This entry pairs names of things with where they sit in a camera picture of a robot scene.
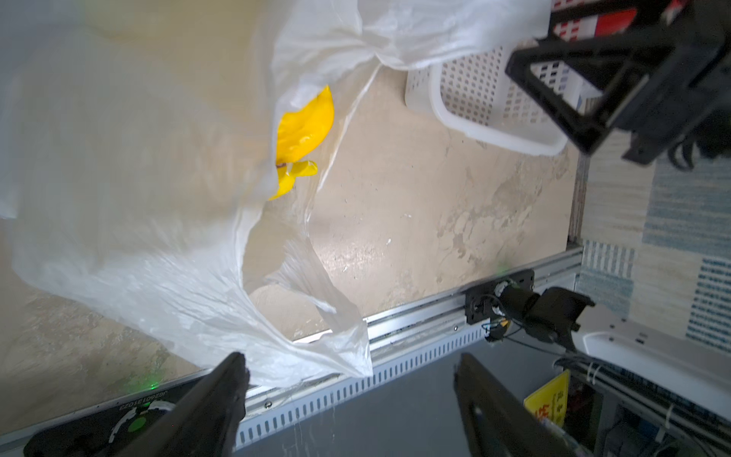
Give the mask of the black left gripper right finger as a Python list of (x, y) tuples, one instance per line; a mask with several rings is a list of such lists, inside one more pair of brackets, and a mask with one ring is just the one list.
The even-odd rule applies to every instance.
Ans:
[(572, 456), (470, 353), (460, 355), (453, 388), (472, 456)]

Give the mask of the white plastic bag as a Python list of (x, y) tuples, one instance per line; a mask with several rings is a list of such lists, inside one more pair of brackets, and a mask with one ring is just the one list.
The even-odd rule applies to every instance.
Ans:
[(1, 216), (30, 286), (254, 384), (373, 372), (367, 325), (280, 202), (282, 117), (325, 86), (335, 156), (380, 66), (548, 29), (547, 1), (5, 1)]

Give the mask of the white perforated plastic basket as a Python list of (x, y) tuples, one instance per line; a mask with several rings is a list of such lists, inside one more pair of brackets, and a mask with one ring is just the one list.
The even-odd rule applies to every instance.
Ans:
[(567, 136), (506, 75), (512, 53), (536, 45), (535, 40), (525, 40), (413, 70), (407, 75), (405, 104), (478, 142), (555, 156), (567, 145)]

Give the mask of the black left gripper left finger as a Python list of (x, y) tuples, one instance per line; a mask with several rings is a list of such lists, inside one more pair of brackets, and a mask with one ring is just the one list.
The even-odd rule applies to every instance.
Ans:
[(245, 355), (232, 352), (175, 409), (133, 440), (121, 456), (230, 456), (251, 374)]

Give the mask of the yellow banana cluster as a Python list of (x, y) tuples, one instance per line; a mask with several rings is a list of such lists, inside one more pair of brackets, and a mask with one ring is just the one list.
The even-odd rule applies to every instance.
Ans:
[(289, 193), (298, 178), (318, 173), (315, 162), (305, 159), (327, 138), (334, 123), (334, 104), (329, 86), (302, 110), (286, 113), (279, 124), (276, 145), (278, 190), (270, 201)]

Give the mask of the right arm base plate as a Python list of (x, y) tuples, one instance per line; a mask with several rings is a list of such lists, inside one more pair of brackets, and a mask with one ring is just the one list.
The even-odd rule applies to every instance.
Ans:
[(535, 294), (534, 279), (535, 271), (526, 268), (468, 287), (464, 291), (466, 323), (515, 317)]

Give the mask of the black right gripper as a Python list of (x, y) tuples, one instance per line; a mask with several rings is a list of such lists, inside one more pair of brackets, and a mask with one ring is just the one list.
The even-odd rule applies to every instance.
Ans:
[(730, 3), (689, 1), (669, 26), (514, 51), (506, 75), (585, 156), (623, 131), (622, 155), (674, 166), (730, 157)]

